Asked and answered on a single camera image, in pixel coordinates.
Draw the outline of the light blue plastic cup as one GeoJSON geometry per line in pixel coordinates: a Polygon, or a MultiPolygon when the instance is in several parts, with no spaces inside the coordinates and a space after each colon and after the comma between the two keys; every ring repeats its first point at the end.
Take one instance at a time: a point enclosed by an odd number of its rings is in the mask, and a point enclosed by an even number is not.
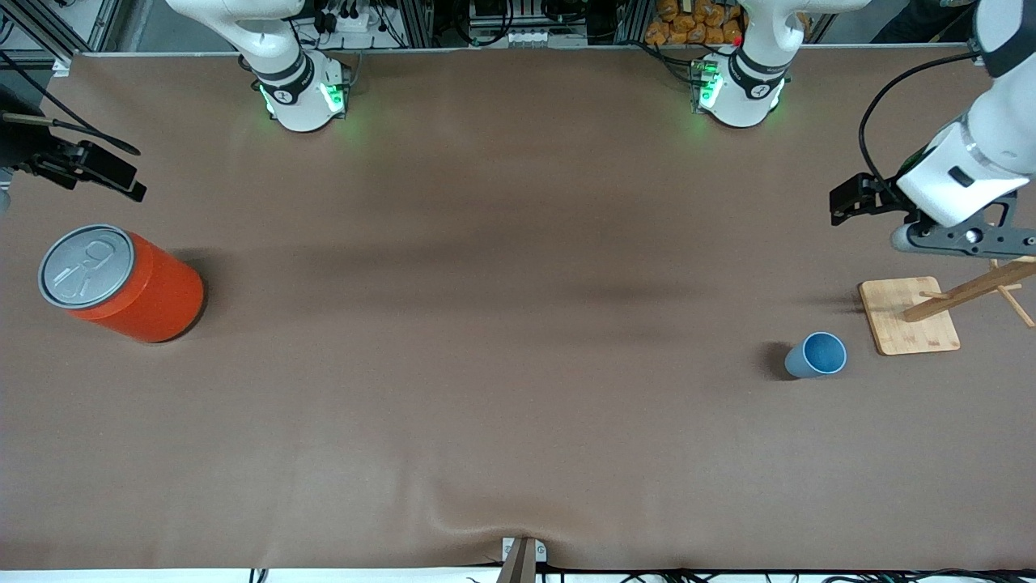
{"type": "Polygon", "coordinates": [[[847,365],[847,349],[839,336],[818,331],[797,343],[784,359],[788,374],[796,379],[829,376],[847,365]]]}

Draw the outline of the wooden cup rack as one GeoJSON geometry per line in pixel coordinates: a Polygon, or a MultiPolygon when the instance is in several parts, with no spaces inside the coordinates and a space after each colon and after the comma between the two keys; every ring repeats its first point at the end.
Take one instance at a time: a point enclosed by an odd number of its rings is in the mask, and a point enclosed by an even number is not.
{"type": "Polygon", "coordinates": [[[946,353],[961,347],[949,311],[982,298],[999,296],[1029,329],[1033,318],[1014,298],[1021,280],[1036,276],[1036,257],[1014,261],[989,259],[987,273],[950,289],[942,289],[933,276],[881,279],[862,282],[858,292],[868,325],[881,355],[946,353]]]}

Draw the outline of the orange can-shaped container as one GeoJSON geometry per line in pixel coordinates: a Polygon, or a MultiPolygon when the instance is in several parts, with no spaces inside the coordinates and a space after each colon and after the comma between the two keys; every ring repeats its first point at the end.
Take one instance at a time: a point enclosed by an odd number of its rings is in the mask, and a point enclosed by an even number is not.
{"type": "Polygon", "coordinates": [[[37,283],[50,304],[141,343],[182,336],[205,302],[202,276],[186,262],[104,223],[71,230],[48,247],[37,283]]]}

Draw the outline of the orange snack bag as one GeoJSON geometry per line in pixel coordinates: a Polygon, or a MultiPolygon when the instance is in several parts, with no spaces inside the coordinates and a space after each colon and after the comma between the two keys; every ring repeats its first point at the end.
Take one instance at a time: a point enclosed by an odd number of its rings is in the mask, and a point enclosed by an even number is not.
{"type": "Polygon", "coordinates": [[[739,45],[749,18],[736,0],[654,0],[648,45],[739,45]]]}

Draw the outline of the white power strip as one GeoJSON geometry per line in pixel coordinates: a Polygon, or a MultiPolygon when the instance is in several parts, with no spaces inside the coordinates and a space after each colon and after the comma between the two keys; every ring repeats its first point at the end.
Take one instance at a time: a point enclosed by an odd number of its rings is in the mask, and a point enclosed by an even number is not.
{"type": "Polygon", "coordinates": [[[320,34],[388,32],[388,16],[369,0],[314,0],[313,23],[320,34]]]}

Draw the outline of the white connector strip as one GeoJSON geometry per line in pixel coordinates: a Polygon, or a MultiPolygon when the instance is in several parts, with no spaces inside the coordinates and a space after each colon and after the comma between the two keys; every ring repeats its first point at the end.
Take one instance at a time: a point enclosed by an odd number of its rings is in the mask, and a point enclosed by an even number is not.
{"type": "Polygon", "coordinates": [[[519,28],[506,37],[508,48],[566,49],[588,43],[584,31],[573,28],[519,28]]]}

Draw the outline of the brown table cover mat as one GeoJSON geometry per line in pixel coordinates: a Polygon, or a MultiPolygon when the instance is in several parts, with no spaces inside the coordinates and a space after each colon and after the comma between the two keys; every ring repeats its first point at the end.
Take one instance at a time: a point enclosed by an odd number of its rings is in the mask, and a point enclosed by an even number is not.
{"type": "Polygon", "coordinates": [[[860,116],[954,48],[810,48],[730,130],[640,49],[370,54],[283,130],[233,56],[79,57],[60,100],[145,202],[17,176],[0,218],[0,571],[392,569],[543,540],[567,569],[1036,569],[1036,330],[877,355],[859,283],[974,258],[832,228],[860,116]],[[48,247],[194,268],[141,343],[45,301],[48,247]],[[841,372],[796,379],[805,337],[841,372]]]}

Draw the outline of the aluminium frame rail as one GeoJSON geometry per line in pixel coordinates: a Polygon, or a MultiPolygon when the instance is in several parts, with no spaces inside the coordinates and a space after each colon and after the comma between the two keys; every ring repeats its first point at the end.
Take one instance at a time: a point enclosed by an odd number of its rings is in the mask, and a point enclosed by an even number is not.
{"type": "Polygon", "coordinates": [[[0,0],[0,52],[26,69],[99,52],[133,0],[0,0]]]}

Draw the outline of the grey metal table bracket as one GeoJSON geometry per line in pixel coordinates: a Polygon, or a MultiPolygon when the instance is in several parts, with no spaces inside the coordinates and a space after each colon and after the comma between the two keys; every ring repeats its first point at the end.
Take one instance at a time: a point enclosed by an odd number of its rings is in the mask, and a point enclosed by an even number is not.
{"type": "Polygon", "coordinates": [[[535,538],[503,538],[502,569],[496,583],[541,583],[537,569],[547,564],[546,543],[535,538]]]}

